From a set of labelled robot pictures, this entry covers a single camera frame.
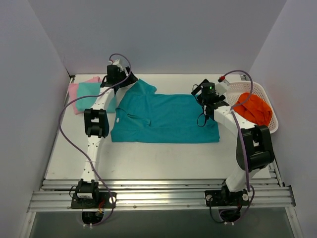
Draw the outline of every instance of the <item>white basket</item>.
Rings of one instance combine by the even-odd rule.
[[[227,103],[232,106],[237,103],[239,97],[241,94],[249,92],[251,89],[251,83],[250,81],[241,81],[241,82],[233,82],[230,83],[230,89],[226,92],[226,100]],[[262,100],[264,100],[272,109],[273,116],[271,118],[271,121],[269,122],[268,128],[270,133],[274,133],[278,129],[278,121],[275,115],[275,112],[273,110],[273,107],[271,105],[271,102],[268,99],[268,96],[263,89],[261,85],[258,83],[253,83],[253,91],[252,94],[257,95]]]

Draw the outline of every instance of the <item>wall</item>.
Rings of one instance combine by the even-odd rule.
[[[42,182],[69,77],[27,0],[0,2],[0,237],[14,238]]]
[[[288,0],[250,70],[277,114],[275,154],[308,238],[317,234],[316,9],[315,0]]]
[[[249,70],[286,0],[29,0],[71,74]]]

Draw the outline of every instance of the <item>pink cloth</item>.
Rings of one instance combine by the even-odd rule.
[[[101,79],[99,77],[93,77],[92,79],[89,79],[89,80],[85,81],[85,83],[100,83],[100,82],[101,82]],[[78,83],[71,83],[68,86],[68,94],[69,94],[69,97],[70,97],[71,101],[77,98],[78,88],[79,88],[79,84]],[[82,112],[78,111],[78,109],[76,107],[76,102],[74,102],[72,104],[72,106],[73,106],[73,109],[74,109],[74,113],[76,115],[82,113]]]

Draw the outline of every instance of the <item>cable connector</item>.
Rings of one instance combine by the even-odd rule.
[[[219,79],[218,79],[218,82],[221,83],[222,81],[224,81],[226,79],[225,76],[221,76]]]

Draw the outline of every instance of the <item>black mounting plate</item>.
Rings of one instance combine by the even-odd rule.
[[[116,201],[117,194],[115,192],[111,192],[111,193]],[[96,202],[93,199],[82,199],[82,198],[78,199],[78,197],[74,194],[71,200],[70,208],[72,209],[99,208],[99,204],[101,203],[103,199],[105,200],[105,204],[103,208],[115,208],[115,201],[114,201],[114,204],[110,203],[110,195],[108,192],[100,191],[99,196],[100,196],[100,199],[98,202]]]
[[[206,206],[210,206],[210,201],[207,200],[207,196],[211,195],[212,196],[212,201],[211,201],[211,206],[212,207],[225,207],[225,206],[248,206],[249,205],[249,200],[245,201],[242,199],[242,195],[246,194],[248,195],[246,190],[235,192],[234,197],[231,198],[230,203],[226,202],[222,195],[221,195],[221,190],[208,190],[205,191],[205,200],[206,200]]]

